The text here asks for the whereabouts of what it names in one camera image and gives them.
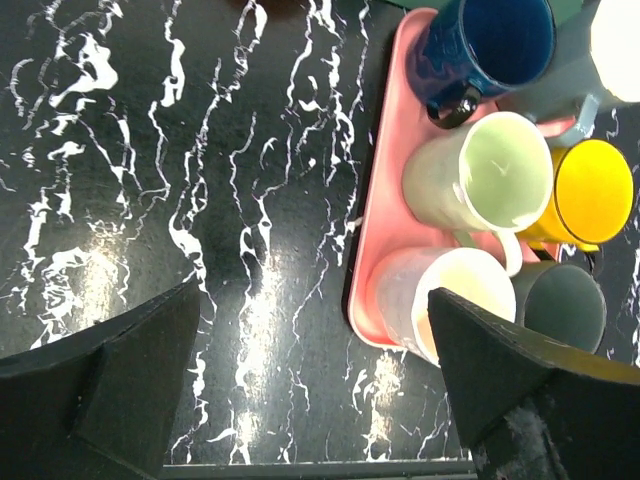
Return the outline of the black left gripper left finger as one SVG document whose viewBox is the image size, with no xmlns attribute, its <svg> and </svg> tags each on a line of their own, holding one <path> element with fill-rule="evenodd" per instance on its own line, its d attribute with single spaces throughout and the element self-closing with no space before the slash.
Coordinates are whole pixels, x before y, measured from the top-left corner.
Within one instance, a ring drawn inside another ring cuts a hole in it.
<svg viewBox="0 0 640 480">
<path fill-rule="evenodd" d="M 199 321 L 191 280 L 3 358 L 2 478 L 157 478 Z"/>
</svg>

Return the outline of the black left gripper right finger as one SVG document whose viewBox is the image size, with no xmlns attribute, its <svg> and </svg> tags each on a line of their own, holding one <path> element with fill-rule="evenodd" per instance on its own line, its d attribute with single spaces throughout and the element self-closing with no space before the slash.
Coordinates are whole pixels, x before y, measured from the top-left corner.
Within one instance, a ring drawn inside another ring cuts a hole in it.
<svg viewBox="0 0 640 480">
<path fill-rule="evenodd" d="M 639 370 L 437 288 L 428 316 L 480 479 L 636 479 Z"/>
</svg>

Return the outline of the dark grey mug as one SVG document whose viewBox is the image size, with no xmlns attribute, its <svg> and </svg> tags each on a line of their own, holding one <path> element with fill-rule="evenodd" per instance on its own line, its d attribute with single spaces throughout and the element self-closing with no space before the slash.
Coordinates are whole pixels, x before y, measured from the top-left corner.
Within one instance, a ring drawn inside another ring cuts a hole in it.
<svg viewBox="0 0 640 480">
<path fill-rule="evenodd" d="M 589 353 L 597 351 L 607 306 L 587 271 L 569 263 L 540 261 L 525 263 L 511 281 L 518 325 Z"/>
</svg>

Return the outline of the pink mug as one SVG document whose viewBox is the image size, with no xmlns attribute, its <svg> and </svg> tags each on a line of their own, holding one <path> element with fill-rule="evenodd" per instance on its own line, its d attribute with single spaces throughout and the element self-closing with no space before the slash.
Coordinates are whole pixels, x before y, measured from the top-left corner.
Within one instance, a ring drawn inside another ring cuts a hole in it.
<svg viewBox="0 0 640 480">
<path fill-rule="evenodd" d="M 515 321 L 511 279 L 490 253 L 461 247 L 413 247 L 391 253 L 373 270 L 368 301 L 395 344 L 434 366 L 439 365 L 439 357 L 429 322 L 428 294 L 440 287 Z"/>
</svg>

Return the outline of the yellow mug black handle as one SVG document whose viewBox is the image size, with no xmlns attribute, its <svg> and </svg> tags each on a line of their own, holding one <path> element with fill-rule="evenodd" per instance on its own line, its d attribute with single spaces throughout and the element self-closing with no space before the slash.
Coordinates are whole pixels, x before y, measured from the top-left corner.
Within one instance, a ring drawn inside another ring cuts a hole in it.
<svg viewBox="0 0 640 480">
<path fill-rule="evenodd" d="M 624 155 L 599 139 L 553 148 L 553 187 L 541 217 L 517 234 L 535 248 L 566 243 L 596 252 L 617 235 L 634 202 L 633 176 Z"/>
</svg>

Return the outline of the pale green mug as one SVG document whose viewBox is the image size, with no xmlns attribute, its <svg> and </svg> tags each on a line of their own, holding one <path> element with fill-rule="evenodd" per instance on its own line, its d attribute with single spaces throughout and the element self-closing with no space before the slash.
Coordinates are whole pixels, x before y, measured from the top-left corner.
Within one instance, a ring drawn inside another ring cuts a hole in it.
<svg viewBox="0 0 640 480">
<path fill-rule="evenodd" d="M 472 232 L 489 232 L 501 244 L 504 268 L 522 268 L 516 237 L 547 207 L 553 165 L 537 126 L 512 112 L 495 112 L 419 147 L 402 173 L 402 194 L 420 222 L 453 233 L 472 247 Z"/>
</svg>

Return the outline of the grey mug white inside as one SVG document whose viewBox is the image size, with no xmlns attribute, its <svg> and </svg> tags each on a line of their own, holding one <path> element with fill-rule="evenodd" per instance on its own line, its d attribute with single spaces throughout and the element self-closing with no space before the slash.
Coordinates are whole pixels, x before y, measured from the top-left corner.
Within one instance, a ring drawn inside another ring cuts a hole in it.
<svg viewBox="0 0 640 480">
<path fill-rule="evenodd" d="M 536 124 L 572 117 L 574 123 L 547 138 L 552 147 L 585 139 L 597 114 L 639 101 L 639 3 L 597 1 L 557 30 L 545 74 L 497 101 Z"/>
</svg>

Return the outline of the dark blue speckled mug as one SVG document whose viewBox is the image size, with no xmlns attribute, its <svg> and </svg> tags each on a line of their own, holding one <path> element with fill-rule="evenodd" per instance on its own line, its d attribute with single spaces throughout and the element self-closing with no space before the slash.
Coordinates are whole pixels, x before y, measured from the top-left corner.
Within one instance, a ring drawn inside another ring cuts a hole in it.
<svg viewBox="0 0 640 480">
<path fill-rule="evenodd" d="M 457 0 L 441 8 L 406 56 L 411 90 L 440 129 L 522 89 L 547 70 L 556 45 L 545 0 Z"/>
</svg>

